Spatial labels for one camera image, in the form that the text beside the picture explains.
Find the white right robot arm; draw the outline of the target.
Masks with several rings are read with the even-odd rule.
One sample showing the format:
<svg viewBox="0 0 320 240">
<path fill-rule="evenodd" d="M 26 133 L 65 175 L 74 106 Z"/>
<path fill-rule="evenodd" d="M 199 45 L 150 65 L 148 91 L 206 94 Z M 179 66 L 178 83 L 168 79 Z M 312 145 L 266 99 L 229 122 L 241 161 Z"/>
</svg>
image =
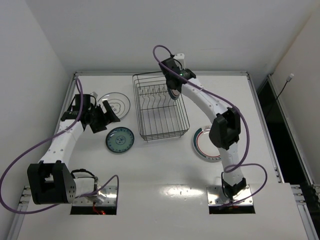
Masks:
<svg viewBox="0 0 320 240">
<path fill-rule="evenodd" d="M 241 116 L 236 107 L 226 107 L 209 94 L 196 75 L 189 69 L 180 69 L 173 57 L 159 63 L 166 85 L 174 99 L 180 94 L 192 100 L 208 117 L 211 128 L 208 137 L 218 149 L 223 166 L 222 190 L 230 200 L 246 188 L 246 179 L 239 167 L 238 141 Z"/>
</svg>

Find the green red rimmed plate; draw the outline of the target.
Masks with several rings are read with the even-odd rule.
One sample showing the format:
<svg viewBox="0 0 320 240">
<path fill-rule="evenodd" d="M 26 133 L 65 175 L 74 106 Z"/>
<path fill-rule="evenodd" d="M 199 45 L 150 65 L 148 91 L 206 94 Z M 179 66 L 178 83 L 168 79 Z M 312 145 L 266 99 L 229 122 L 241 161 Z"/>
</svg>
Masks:
<svg viewBox="0 0 320 240">
<path fill-rule="evenodd" d="M 196 130 L 192 138 L 195 152 L 205 161 L 216 163 L 222 160 L 217 147 L 213 145 L 209 138 L 211 127 L 206 125 Z"/>
<path fill-rule="evenodd" d="M 171 99 L 173 99 L 174 101 L 177 100 L 180 96 L 180 92 L 176 89 L 168 89 L 168 93 Z"/>
</svg>

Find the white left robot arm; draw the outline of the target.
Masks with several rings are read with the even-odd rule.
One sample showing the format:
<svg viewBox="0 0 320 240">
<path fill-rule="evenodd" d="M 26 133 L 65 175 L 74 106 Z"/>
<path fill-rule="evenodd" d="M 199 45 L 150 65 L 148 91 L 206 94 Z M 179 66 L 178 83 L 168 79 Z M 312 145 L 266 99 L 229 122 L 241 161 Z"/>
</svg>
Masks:
<svg viewBox="0 0 320 240">
<path fill-rule="evenodd" d="M 94 105 L 89 100 L 81 106 L 77 97 L 75 105 L 65 111 L 59 122 L 59 135 L 38 163 L 27 169 L 33 202 L 37 205 L 71 204 L 76 198 L 97 194 L 97 177 L 75 178 L 68 165 L 72 152 L 86 127 L 93 133 L 106 130 L 110 123 L 119 122 L 108 101 Z"/>
</svg>

